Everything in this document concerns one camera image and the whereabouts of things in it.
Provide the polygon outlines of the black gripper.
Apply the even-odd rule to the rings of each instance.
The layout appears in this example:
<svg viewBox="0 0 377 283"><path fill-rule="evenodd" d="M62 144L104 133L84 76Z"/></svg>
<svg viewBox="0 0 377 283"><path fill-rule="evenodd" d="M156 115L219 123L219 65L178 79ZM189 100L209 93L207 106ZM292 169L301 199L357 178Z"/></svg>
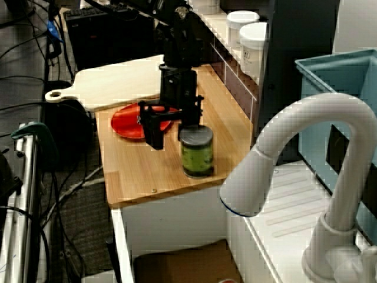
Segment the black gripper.
<svg viewBox="0 0 377 283"><path fill-rule="evenodd" d="M201 102L198 96L197 73L191 68L159 66L161 71L160 98L139 102L138 123L143 127L144 137L152 148L162 150L164 134L161 121L180 120L178 129L198 126L202 117Z"/></svg>

